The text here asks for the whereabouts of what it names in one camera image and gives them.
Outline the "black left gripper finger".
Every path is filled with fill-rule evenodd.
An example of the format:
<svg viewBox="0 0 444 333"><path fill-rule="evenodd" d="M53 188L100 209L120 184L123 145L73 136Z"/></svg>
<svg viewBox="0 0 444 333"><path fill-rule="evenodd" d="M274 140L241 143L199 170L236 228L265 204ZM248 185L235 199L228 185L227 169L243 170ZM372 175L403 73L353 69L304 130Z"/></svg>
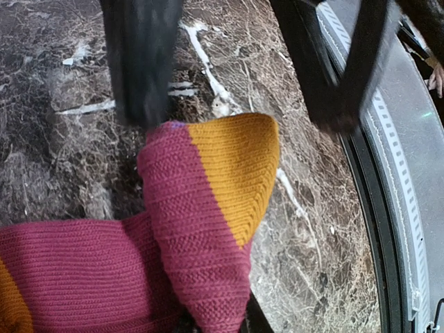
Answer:
<svg viewBox="0 0 444 333"><path fill-rule="evenodd" d="M274 333L253 293L246 307L242 333Z"/></svg>

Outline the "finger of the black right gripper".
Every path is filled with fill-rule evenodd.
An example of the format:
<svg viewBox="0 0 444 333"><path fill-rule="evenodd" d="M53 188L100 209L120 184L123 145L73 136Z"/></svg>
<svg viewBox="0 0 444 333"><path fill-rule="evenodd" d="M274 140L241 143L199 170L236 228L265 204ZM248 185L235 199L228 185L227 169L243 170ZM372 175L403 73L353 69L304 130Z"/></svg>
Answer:
<svg viewBox="0 0 444 333"><path fill-rule="evenodd" d="M128 125L157 127L168 115L183 2L107 0L100 5L117 115Z"/></svg>
<svg viewBox="0 0 444 333"><path fill-rule="evenodd" d="M398 29L394 1L272 1L310 121L352 132L372 103Z"/></svg>

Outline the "maroon purple orange striped sock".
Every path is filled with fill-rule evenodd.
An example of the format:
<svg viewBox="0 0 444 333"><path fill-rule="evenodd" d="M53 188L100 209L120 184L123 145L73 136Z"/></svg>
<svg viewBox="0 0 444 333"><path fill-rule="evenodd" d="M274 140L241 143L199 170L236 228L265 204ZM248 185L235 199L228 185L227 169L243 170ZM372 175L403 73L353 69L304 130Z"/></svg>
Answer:
<svg viewBox="0 0 444 333"><path fill-rule="evenodd" d="M144 211L1 229L2 332L238 332L279 163L261 113L169 121L139 152Z"/></svg>

